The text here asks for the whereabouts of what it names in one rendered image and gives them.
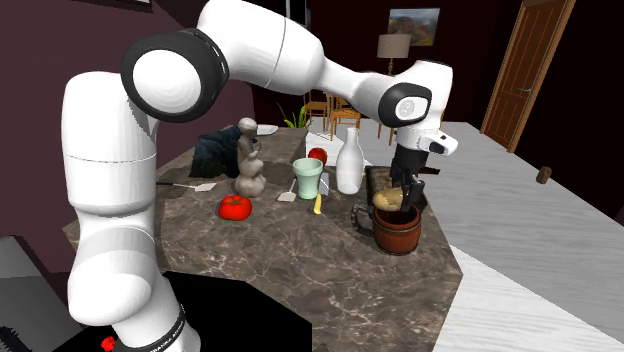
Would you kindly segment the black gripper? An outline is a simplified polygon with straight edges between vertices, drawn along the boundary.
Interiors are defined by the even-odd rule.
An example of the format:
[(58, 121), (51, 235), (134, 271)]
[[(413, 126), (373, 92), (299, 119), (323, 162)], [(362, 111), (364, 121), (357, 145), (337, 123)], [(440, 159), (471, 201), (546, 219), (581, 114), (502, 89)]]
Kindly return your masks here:
[(417, 204), (425, 186), (423, 180), (418, 179), (419, 170), (426, 165), (429, 153), (421, 150), (412, 150), (401, 145), (396, 146), (391, 162), (390, 175), (392, 187), (402, 189), (402, 211), (408, 212)]

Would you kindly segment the tan potato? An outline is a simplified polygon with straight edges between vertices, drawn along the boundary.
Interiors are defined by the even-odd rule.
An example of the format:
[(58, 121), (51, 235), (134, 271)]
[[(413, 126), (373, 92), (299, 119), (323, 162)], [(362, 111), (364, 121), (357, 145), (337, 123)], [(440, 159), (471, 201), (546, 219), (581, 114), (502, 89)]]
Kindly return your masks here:
[(373, 195), (372, 203), (376, 208), (383, 211), (400, 211), (403, 203), (403, 190), (401, 187), (380, 190)]

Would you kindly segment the dark patterned tray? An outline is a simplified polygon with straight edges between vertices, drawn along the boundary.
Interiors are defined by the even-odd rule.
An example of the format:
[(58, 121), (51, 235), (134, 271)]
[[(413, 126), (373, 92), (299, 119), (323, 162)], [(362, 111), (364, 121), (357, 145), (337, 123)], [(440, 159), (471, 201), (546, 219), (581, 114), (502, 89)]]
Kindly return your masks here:
[[(440, 173), (440, 169), (431, 168), (425, 166), (419, 170), (419, 176), (422, 174), (431, 174), (438, 175)], [(372, 211), (374, 208), (373, 204), (373, 196), (376, 192), (392, 187), (392, 178), (390, 175), (390, 167), (385, 166), (365, 166), (365, 181), (366, 181), (366, 194), (367, 194), (367, 204), (369, 210)], [(415, 203), (416, 207), (422, 212), (428, 206), (428, 200), (424, 194), (420, 198), (420, 200)]]

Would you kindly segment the brown wooden barrel mug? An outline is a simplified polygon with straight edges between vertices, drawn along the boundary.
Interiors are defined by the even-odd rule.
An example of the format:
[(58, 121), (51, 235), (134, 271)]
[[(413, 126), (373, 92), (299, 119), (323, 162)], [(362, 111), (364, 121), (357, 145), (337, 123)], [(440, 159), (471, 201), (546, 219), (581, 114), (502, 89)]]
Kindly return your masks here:
[[(363, 212), (371, 220), (370, 227), (365, 227), (359, 221), (359, 215)], [(355, 204), (351, 209), (350, 220), (356, 232), (373, 238), (379, 249), (387, 254), (407, 255), (419, 244), (422, 216), (416, 206), (412, 206), (407, 212), (394, 212)]]

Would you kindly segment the white vase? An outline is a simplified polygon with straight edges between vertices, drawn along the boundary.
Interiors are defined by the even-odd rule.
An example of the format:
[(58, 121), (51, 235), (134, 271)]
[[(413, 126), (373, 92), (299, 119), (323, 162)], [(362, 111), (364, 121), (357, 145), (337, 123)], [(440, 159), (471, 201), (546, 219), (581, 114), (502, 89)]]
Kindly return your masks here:
[(361, 186), (364, 172), (364, 157), (359, 145), (358, 129), (347, 129), (346, 140), (336, 159), (336, 182), (338, 191), (352, 195), (356, 194)]

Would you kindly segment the pale green cup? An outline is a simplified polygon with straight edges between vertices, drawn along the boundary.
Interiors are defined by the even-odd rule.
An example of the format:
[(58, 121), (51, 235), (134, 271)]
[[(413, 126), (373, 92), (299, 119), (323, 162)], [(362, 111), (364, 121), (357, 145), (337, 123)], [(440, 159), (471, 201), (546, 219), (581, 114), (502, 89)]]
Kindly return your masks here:
[(323, 163), (317, 158), (300, 158), (293, 162), (293, 171), (298, 182), (298, 196), (303, 200), (317, 197), (318, 183)]

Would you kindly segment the small grey spatula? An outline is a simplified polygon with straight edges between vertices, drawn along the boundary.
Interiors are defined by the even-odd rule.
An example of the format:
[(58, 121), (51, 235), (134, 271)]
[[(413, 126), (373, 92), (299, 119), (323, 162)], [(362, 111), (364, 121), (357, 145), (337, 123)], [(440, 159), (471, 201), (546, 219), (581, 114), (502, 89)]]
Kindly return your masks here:
[(277, 198), (278, 202), (293, 202), (296, 199), (297, 194), (293, 192), (296, 182), (297, 182), (297, 178), (294, 178), (291, 182), (289, 190), (281, 193), (278, 196)]

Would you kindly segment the green plant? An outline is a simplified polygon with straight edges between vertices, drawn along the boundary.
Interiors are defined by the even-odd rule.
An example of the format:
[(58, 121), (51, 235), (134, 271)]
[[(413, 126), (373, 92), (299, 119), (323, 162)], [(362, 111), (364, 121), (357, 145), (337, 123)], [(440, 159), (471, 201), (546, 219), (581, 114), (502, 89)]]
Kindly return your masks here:
[(289, 128), (308, 128), (311, 125), (311, 119), (308, 117), (306, 105), (303, 105), (297, 114), (292, 113), (291, 119), (287, 118), (280, 104), (278, 104), (278, 108), (282, 113), (283, 121)]

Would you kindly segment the floor lamp with beige shade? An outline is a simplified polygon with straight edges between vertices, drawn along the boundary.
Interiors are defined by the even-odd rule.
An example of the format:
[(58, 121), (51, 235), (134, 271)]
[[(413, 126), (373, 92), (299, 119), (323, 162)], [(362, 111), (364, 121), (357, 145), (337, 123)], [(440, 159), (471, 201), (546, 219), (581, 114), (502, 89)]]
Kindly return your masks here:
[(377, 54), (379, 59), (388, 59), (388, 74), (391, 75), (395, 59), (404, 59), (409, 55), (410, 34), (383, 34), (378, 38)]

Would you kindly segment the grey stone figure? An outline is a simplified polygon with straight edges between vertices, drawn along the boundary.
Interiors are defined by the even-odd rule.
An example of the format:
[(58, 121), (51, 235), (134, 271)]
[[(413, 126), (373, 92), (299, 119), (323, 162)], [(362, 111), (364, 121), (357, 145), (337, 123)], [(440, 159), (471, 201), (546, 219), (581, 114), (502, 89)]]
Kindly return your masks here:
[(261, 143), (254, 141), (258, 124), (254, 119), (244, 117), (237, 127), (241, 137), (237, 142), (239, 175), (234, 181), (234, 189), (242, 197), (256, 198), (262, 194), (266, 184), (262, 175), (264, 163), (258, 159)]

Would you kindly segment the red tomato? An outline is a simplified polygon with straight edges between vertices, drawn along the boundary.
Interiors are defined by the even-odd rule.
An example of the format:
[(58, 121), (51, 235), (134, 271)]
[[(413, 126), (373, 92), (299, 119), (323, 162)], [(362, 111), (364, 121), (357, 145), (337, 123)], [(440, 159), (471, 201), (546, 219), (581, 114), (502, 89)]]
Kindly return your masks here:
[(252, 213), (252, 202), (239, 195), (227, 196), (221, 200), (217, 214), (223, 220), (243, 221)]

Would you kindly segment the dark blue cushion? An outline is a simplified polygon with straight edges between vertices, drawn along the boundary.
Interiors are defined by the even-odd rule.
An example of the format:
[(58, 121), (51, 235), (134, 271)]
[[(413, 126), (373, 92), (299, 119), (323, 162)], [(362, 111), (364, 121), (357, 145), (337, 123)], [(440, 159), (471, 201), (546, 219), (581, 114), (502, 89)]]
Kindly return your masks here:
[(222, 174), (239, 176), (237, 161), (238, 140), (242, 136), (237, 126), (203, 134), (198, 137), (189, 176), (214, 178)]

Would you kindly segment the black robot stand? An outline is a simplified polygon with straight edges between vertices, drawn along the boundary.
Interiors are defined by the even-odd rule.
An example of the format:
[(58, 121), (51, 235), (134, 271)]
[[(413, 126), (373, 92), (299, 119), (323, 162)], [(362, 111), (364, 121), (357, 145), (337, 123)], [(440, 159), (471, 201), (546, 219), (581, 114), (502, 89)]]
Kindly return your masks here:
[(311, 352), (312, 324), (239, 280), (167, 271), (181, 311), (175, 326), (151, 345), (131, 348), (110, 326), (88, 327), (53, 352), (164, 352), (188, 323), (199, 352)]

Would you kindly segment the landscape wall picture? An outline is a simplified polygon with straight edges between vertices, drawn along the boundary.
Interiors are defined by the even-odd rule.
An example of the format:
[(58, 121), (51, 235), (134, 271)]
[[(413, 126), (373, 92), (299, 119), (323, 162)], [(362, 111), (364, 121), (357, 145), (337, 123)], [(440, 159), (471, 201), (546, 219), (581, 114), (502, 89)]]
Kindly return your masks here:
[(439, 8), (391, 9), (387, 33), (409, 34), (411, 46), (432, 46), (439, 15)]

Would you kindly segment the black handled grey spatula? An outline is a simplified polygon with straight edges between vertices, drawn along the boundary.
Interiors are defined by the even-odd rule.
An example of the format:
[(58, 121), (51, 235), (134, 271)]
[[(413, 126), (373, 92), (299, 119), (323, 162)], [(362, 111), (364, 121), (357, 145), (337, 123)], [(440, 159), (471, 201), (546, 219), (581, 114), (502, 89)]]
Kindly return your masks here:
[(158, 181), (157, 185), (159, 185), (159, 186), (183, 187), (183, 188), (192, 189), (195, 192), (208, 192), (208, 191), (212, 190), (216, 186), (216, 183), (215, 182), (208, 182), (208, 183), (202, 183), (202, 184), (199, 184), (199, 185), (189, 185), (189, 184), (181, 184), (181, 183), (175, 183), (175, 182)]

